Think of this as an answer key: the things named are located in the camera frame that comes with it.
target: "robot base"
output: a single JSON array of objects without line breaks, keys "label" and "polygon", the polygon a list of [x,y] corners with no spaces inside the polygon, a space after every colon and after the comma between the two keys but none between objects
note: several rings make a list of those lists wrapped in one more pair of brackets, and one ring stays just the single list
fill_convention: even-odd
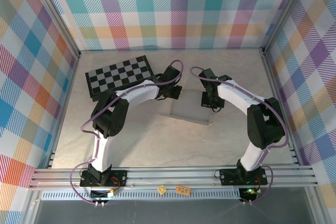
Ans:
[{"label": "robot base", "polygon": [[126,170],[106,170],[100,173],[103,179],[98,180],[90,170],[84,170],[81,174],[80,187],[124,187],[127,181]]},{"label": "robot base", "polygon": [[222,186],[259,186],[268,184],[265,170],[261,167],[245,173],[244,176],[241,176],[238,168],[220,169],[219,175]]},{"label": "robot base", "polygon": [[257,188],[253,188],[253,189],[247,189],[247,188],[240,188],[239,189],[239,195],[241,197],[241,199],[239,199],[241,202],[246,202],[246,201],[254,201],[257,199],[258,194],[257,193],[251,193],[250,190],[254,190],[257,191]]}]

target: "black mounting bracket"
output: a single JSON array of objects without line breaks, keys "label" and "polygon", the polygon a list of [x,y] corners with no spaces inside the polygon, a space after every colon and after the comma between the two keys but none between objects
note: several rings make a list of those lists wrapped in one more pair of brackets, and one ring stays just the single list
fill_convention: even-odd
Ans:
[{"label": "black mounting bracket", "polygon": [[[227,75],[223,75],[220,77],[215,76],[210,68],[203,70],[198,76],[221,81],[232,80],[232,78]],[[206,81],[201,79],[201,83],[205,88],[205,92],[202,93],[201,106],[212,109],[224,108],[225,100],[219,97],[217,91],[217,86],[220,85],[220,82]]]},{"label": "black mounting bracket", "polygon": [[[180,71],[172,66],[168,66],[166,70],[161,73],[157,74],[155,79],[153,79],[153,82],[167,82],[174,78],[176,78],[180,74]],[[179,99],[182,87],[179,85],[176,85],[180,79],[177,79],[175,82],[159,86],[159,93],[157,95],[157,100],[164,100],[166,98],[172,98],[172,99]]]},{"label": "black mounting bracket", "polygon": [[127,170],[111,170],[109,167],[104,172],[97,171],[91,164],[88,170],[81,173],[80,187],[120,187],[126,186]]},{"label": "black mounting bracket", "polygon": [[241,197],[240,201],[241,202],[246,202],[246,201],[254,201],[256,200],[258,194],[257,194],[257,188],[240,188],[239,189],[239,195]]},{"label": "black mounting bracket", "polygon": [[222,186],[259,186],[267,185],[267,177],[265,169],[259,167],[243,177],[239,171],[239,167],[235,169],[220,169],[219,178]]}]

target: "metal rail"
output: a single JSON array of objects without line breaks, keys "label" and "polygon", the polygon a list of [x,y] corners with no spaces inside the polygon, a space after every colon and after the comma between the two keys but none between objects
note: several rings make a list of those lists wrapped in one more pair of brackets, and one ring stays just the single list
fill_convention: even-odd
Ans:
[{"label": "metal rail", "polygon": [[[128,171],[125,189],[157,189],[164,185],[175,189],[183,185],[191,189],[247,188],[248,186],[221,186],[214,174],[218,169],[235,168],[235,166],[200,166],[200,167],[154,167],[154,168],[114,168]],[[272,187],[314,187],[317,180],[311,166],[272,165],[274,181]],[[30,189],[56,190],[70,189],[69,175],[71,169],[38,169],[35,171]],[[73,175],[73,184],[79,187],[78,169]],[[266,170],[268,181],[270,171]]]}]

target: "wire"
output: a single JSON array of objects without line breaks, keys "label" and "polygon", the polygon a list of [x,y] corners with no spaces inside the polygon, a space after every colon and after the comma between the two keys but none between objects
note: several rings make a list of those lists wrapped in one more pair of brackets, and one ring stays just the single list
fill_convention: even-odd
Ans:
[{"label": "wire", "polygon": [[263,167],[263,168],[268,168],[268,169],[270,170],[270,172],[271,172],[271,180],[270,180],[270,182],[269,182],[269,185],[268,185],[266,191],[265,191],[259,198],[255,199],[255,200],[253,201],[254,203],[260,201],[262,198],[264,198],[264,197],[268,194],[268,191],[270,190],[270,188],[271,188],[271,186],[272,186],[272,184],[273,184],[273,179],[274,179],[274,174],[273,174],[273,170],[272,170],[271,167],[269,167],[268,165],[263,165],[263,166],[261,166],[261,167]]},{"label": "wire", "polygon": [[260,188],[261,188],[260,178],[258,176],[256,176],[256,179],[258,180],[258,184],[259,184],[258,190],[260,190]]},{"label": "wire", "polygon": [[215,112],[215,113],[218,113],[219,111],[222,110],[222,108],[219,108],[219,110],[217,110],[217,111],[215,111],[214,108],[211,108],[211,110],[212,110],[213,112]]},{"label": "wire", "polygon": [[82,169],[79,171],[79,176],[80,176],[81,178],[85,178],[85,177],[82,176],[82,171],[83,171],[83,170],[89,170],[89,169],[87,169],[87,168],[85,167],[85,168],[82,168]]},{"label": "wire", "polygon": [[183,69],[184,69],[184,65],[183,65],[183,62],[180,61],[180,60],[173,60],[172,63],[170,63],[170,66],[172,64],[174,64],[175,62],[179,62],[181,64],[181,71],[180,73],[172,80],[170,81],[166,81],[166,82],[160,82],[160,83],[149,83],[149,84],[145,84],[145,85],[141,85],[141,86],[134,86],[132,88],[130,88],[129,90],[123,92],[120,96],[117,96],[115,99],[113,99],[108,105],[106,105],[101,111],[99,111],[97,114],[95,114],[93,117],[91,117],[89,120],[87,120],[80,128],[81,132],[84,132],[84,133],[90,133],[90,134],[93,134],[96,138],[97,138],[97,141],[96,141],[96,153],[94,154],[93,158],[88,161],[88,162],[84,162],[84,163],[80,163],[78,165],[76,165],[70,172],[70,176],[69,176],[69,181],[70,181],[70,186],[71,188],[73,189],[73,191],[75,192],[75,194],[77,194],[77,196],[79,198],[81,198],[82,200],[84,200],[85,202],[89,203],[89,204],[92,204],[92,205],[96,205],[95,203],[93,203],[92,201],[90,200],[87,200],[85,199],[83,196],[81,196],[79,194],[79,192],[75,189],[73,183],[72,183],[72,175],[74,174],[75,170],[82,166],[82,165],[89,165],[91,164],[93,161],[95,161],[97,159],[97,155],[98,155],[98,149],[99,149],[99,141],[100,141],[100,136],[98,133],[94,132],[94,131],[87,131],[87,130],[84,130],[84,128],[90,123],[92,122],[94,119],[96,119],[97,117],[99,117],[102,113],[104,113],[109,107],[113,106],[120,98],[122,98],[124,95],[132,92],[133,90],[136,90],[136,89],[139,89],[139,88],[143,88],[143,87],[150,87],[150,86],[163,86],[163,85],[167,85],[167,84],[171,84],[171,83],[174,83],[177,79],[180,80],[182,78],[182,72],[183,72]]},{"label": "wire", "polygon": [[110,178],[110,180],[112,180],[113,181],[113,184],[115,185],[115,183],[114,183],[114,179],[116,180],[116,181],[118,181],[118,188],[116,188],[116,186],[115,186],[115,189],[119,189],[120,188],[120,180],[118,179],[118,178],[116,178],[116,177],[112,177],[112,178]]},{"label": "wire", "polygon": [[174,85],[178,84],[180,82],[180,80],[181,80],[181,77],[178,80],[175,81]]},{"label": "wire", "polygon": [[218,178],[218,177],[216,176],[216,172],[218,172],[218,171],[219,171],[219,169],[217,169],[217,170],[215,171],[215,173],[214,173],[214,177],[220,180],[220,178]]},{"label": "wire", "polygon": [[103,197],[103,196],[105,196],[106,194],[108,194],[109,192],[110,192],[110,190],[109,190],[109,191],[106,191],[105,193],[102,193],[102,194],[99,194],[99,195],[95,195],[95,198]]}]

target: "aluminum frame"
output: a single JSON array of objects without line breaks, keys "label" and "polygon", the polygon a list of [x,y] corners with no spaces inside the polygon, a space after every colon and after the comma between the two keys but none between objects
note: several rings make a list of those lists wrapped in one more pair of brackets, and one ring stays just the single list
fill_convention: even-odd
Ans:
[{"label": "aluminum frame", "polygon": [[[164,185],[166,189],[175,189],[183,185],[191,189],[218,188],[249,188],[250,186],[222,186],[215,178],[217,170],[223,168],[235,169],[236,166],[196,166],[196,167],[150,167],[150,168],[113,168],[112,170],[127,170],[125,189],[157,189]],[[274,173],[273,187],[315,187],[317,180],[311,166],[272,165]],[[79,187],[80,169],[72,177],[73,185]],[[71,189],[69,176],[71,169],[37,169],[30,183],[32,190],[64,190]],[[266,170],[268,181],[270,171]]]},{"label": "aluminum frame", "polygon": [[52,144],[49,146],[48,151],[47,151],[47,157],[48,158],[45,160],[44,166],[43,166],[45,168],[49,167],[51,158],[52,158],[52,160],[54,160],[57,144],[58,144],[58,141],[59,141],[59,137],[61,135],[65,115],[66,115],[66,112],[67,112],[67,109],[68,109],[72,88],[74,87],[73,84],[75,82],[75,78],[76,78],[76,74],[77,74],[77,70],[78,70],[78,66],[79,66],[79,61],[80,61],[80,58],[76,59],[75,64],[74,64],[73,73],[72,73],[72,77],[71,77],[71,80],[70,80],[70,85],[69,85],[69,88],[68,88],[68,92],[66,94],[63,109],[60,113],[60,117],[59,117],[59,120],[58,120],[58,123],[57,123],[56,133],[55,133],[55,136],[52,140]]},{"label": "aluminum frame", "polygon": [[41,0],[42,3],[44,4],[44,7],[50,14],[50,17],[54,21],[56,27],[60,31],[61,35],[65,39],[65,42],[67,43],[69,49],[71,52],[77,56],[77,58],[80,57],[80,50],[79,47],[77,46],[74,38],[71,35],[71,32],[69,31],[67,25],[65,24],[64,20],[62,19],[62,16],[57,10],[57,7],[54,3],[53,0]]},{"label": "aluminum frame", "polygon": [[265,46],[264,46],[264,50],[265,52],[268,52],[273,44],[275,43],[276,39],[278,38],[283,26],[285,25],[288,17],[290,16],[290,14],[292,13],[293,9],[295,8],[295,5],[297,4],[298,0],[288,0],[287,5],[284,7],[284,9],[282,10],[279,19],[276,22],[276,25],[273,29],[273,31],[271,32],[268,41],[266,42]]},{"label": "aluminum frame", "polygon": [[22,212],[18,224],[33,224],[36,219],[37,210],[43,191],[29,190],[23,205],[25,211]]},{"label": "aluminum frame", "polygon": [[[276,84],[276,78],[273,72],[271,71],[271,65],[267,59],[267,54],[265,53],[265,50],[263,48],[259,49],[259,53],[260,53],[261,60],[264,64],[265,70],[266,70],[267,78],[271,85],[272,93],[275,96],[275,98],[281,101],[280,92]],[[281,110],[286,111],[284,104],[282,102],[280,102],[279,104],[280,104]],[[285,124],[290,125],[287,114],[286,113],[283,113],[283,114],[284,114],[283,119],[285,121]],[[295,157],[298,161],[298,164],[301,166],[303,164],[303,160],[302,160],[300,153],[298,153],[299,148],[296,142],[294,141],[293,131],[291,127],[288,127],[288,133],[289,133],[289,146],[295,152]],[[319,187],[314,187],[314,188],[305,187],[305,190],[306,190],[308,202],[310,205],[310,209],[312,211],[312,214],[314,216],[316,223],[318,224],[332,223],[330,215],[328,213],[328,209],[323,201],[322,193]]]}]

